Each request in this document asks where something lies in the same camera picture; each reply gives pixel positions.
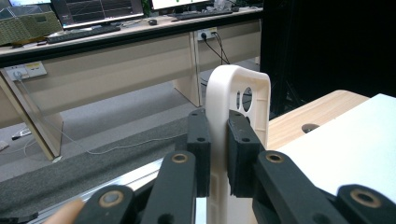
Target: computer mouse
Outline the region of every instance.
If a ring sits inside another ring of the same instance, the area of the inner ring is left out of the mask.
[[[149,20],[148,24],[149,25],[157,25],[157,20]]]

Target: desk leg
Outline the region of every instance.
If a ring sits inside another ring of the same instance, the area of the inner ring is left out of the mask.
[[[62,140],[62,134],[59,131],[62,130],[64,124],[61,115],[58,113],[43,117],[37,108],[31,106],[33,105],[31,99],[22,93],[8,77],[1,76],[0,87],[32,132],[46,157],[50,161],[58,157],[61,152]]]
[[[191,50],[191,75],[181,77],[173,81],[175,89],[189,99],[195,106],[204,104],[202,100],[201,81],[198,66],[198,42],[194,37],[194,32],[190,32],[190,50]]]

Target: keyboard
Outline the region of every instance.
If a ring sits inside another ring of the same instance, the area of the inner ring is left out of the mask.
[[[231,10],[221,10],[221,11],[207,11],[202,13],[181,14],[181,15],[176,15],[175,17],[178,21],[186,21],[186,20],[193,20],[204,17],[227,15],[231,13],[233,13]]]
[[[90,31],[81,31],[81,32],[76,32],[76,33],[69,33],[66,35],[50,36],[50,37],[47,37],[47,43],[55,44],[55,43],[60,43],[60,42],[64,42],[64,41],[74,40],[74,39],[80,39],[80,38],[93,36],[93,35],[107,34],[107,33],[116,32],[119,30],[120,30],[120,27],[118,27],[118,26],[112,26],[112,25],[102,26],[102,27],[92,29]]]

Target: power outlet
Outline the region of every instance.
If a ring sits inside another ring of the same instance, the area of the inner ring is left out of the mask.
[[[38,77],[47,74],[42,62],[26,63],[24,66],[27,73],[29,74],[29,77]]]
[[[23,64],[5,67],[5,69],[6,69],[7,75],[13,81],[17,80],[17,77],[19,77],[19,76],[21,76],[21,78],[29,77],[29,75],[26,71],[26,68],[24,67]]]
[[[22,79],[28,77],[38,77],[47,74],[42,62],[19,64],[10,67],[5,67],[6,72],[11,80],[16,81],[17,77]]]
[[[218,28],[216,27],[212,27],[212,28],[208,28],[208,29],[203,29],[203,30],[198,30],[197,34],[197,40],[204,40],[202,38],[202,34],[206,34],[206,39],[211,39],[211,38],[215,38],[216,36],[214,35],[215,32],[218,31]]]

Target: computer monitor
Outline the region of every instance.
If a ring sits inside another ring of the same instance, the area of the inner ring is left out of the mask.
[[[157,11],[162,9],[185,7],[209,2],[211,2],[211,0],[150,0],[150,6],[151,10]]]
[[[9,0],[12,7],[49,4],[50,0]]]
[[[51,0],[64,29],[125,21],[143,16],[141,0]]]

